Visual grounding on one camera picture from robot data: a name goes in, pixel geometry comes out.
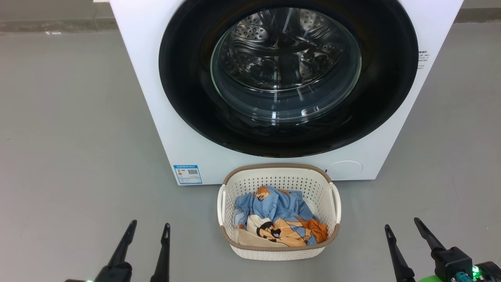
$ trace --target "clothes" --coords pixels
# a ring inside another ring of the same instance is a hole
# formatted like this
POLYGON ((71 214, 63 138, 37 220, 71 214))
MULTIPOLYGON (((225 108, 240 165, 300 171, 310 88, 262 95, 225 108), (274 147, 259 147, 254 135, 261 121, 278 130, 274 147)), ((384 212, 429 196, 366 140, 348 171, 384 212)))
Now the clothes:
POLYGON ((327 226, 318 221, 299 191, 260 187, 257 193, 237 197, 233 216, 239 231, 239 243, 268 246, 261 238, 281 246, 304 246, 327 239, 327 226))

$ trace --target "gray floor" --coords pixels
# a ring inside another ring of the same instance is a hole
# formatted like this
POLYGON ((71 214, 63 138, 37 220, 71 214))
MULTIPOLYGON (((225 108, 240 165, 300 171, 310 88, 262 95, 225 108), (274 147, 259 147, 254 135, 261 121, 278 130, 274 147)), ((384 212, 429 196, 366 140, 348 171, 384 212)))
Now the gray floor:
POLYGON ((218 187, 178 187, 117 33, 0 37, 0 273, 93 279, 127 224, 133 281, 153 274, 172 225, 171 281, 392 281, 388 223, 421 278, 413 224, 473 261, 501 262, 501 24, 454 25, 378 179, 336 183, 343 219, 319 256, 239 258, 218 187))

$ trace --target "teal connector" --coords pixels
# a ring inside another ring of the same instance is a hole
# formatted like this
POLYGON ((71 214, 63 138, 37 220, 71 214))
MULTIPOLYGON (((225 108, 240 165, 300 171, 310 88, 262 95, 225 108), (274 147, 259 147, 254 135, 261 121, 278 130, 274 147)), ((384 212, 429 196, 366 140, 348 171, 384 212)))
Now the teal connector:
POLYGON ((464 272, 456 273, 456 281, 457 282, 473 282, 473 279, 468 276, 468 274, 464 272))

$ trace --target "laundry basket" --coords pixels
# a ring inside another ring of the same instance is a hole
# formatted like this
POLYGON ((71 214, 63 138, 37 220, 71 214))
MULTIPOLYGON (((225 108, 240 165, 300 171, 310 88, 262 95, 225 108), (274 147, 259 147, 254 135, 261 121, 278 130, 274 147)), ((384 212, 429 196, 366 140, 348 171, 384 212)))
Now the laundry basket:
POLYGON ((233 251, 247 259, 293 260, 318 255, 330 244, 339 231, 341 200, 329 176, 314 166, 270 164, 241 167, 225 178, 217 196, 217 219, 223 236, 233 251), (302 191, 311 211, 321 223, 327 225, 328 238, 324 242, 299 247, 257 247, 236 242, 233 212, 236 198, 256 192, 258 187, 270 185, 276 189, 302 191))

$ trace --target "washing machine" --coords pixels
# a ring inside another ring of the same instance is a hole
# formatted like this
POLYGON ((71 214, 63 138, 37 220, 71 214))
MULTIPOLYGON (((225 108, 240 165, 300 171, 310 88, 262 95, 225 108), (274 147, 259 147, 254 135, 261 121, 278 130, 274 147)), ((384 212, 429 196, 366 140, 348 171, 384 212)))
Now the washing machine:
POLYGON ((179 185, 375 179, 462 0, 111 0, 179 185))

